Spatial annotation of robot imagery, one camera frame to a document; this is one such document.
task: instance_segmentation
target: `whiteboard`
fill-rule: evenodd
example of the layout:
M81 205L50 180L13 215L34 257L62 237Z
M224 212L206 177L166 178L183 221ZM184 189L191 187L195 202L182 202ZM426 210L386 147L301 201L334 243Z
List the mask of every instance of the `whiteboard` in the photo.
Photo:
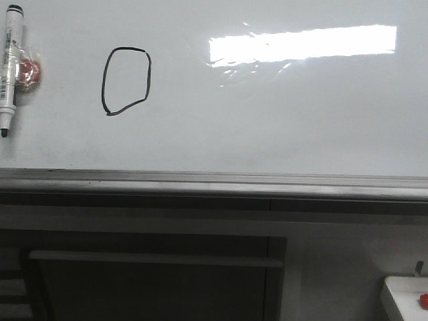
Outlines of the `whiteboard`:
M16 4L44 74L0 167L428 175L426 1ZM119 46L147 50L152 86L109 117L102 74ZM130 57L111 66L111 104L144 94L146 58Z

